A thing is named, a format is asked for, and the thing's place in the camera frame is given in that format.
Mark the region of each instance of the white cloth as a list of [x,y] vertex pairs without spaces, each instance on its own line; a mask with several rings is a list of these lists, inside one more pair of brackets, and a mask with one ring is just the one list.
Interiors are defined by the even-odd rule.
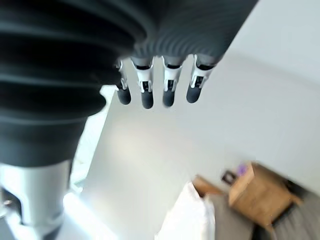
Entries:
[[215,210],[188,182],[154,240],[215,240]]

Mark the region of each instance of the ceiling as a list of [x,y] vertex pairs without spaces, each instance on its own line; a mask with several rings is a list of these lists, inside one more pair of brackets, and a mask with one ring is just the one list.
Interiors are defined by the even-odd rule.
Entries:
[[320,83],[319,9],[319,0],[261,0],[230,50]]

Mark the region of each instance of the wooden cabinet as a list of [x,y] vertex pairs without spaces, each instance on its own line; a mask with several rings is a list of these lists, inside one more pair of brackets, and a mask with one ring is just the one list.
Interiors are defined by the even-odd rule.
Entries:
[[237,177],[229,192],[229,205],[263,228],[272,231],[272,222],[291,203],[301,200],[290,193],[281,177],[251,163]]

